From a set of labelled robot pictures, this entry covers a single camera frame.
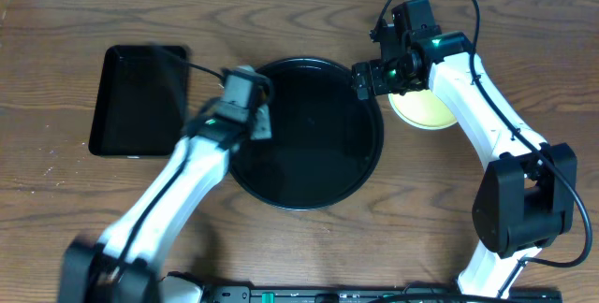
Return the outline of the yellow plate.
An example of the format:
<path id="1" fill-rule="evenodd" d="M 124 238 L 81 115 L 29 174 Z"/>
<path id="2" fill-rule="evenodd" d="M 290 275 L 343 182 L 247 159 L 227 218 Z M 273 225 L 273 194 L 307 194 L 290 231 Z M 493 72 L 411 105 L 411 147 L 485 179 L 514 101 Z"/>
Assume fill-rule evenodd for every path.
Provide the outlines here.
<path id="1" fill-rule="evenodd" d="M 389 94 L 396 114 L 406 123 L 424 130 L 442 130 L 458 121 L 449 108 L 431 91 Z"/>

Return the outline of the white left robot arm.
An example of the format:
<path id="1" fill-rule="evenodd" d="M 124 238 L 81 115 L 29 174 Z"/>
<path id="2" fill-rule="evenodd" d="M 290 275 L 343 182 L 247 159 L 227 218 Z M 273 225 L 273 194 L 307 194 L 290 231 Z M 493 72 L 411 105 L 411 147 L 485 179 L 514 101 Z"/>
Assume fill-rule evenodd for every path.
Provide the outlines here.
<path id="1" fill-rule="evenodd" d="M 199 302 L 190 277 L 160 275 L 175 239 L 200 201 L 227 174 L 249 140 L 270 137 L 271 79 L 250 66 L 225 73 L 224 91 L 183 128 L 168 163 L 137 203 L 90 244 L 66 249 L 60 302 Z"/>

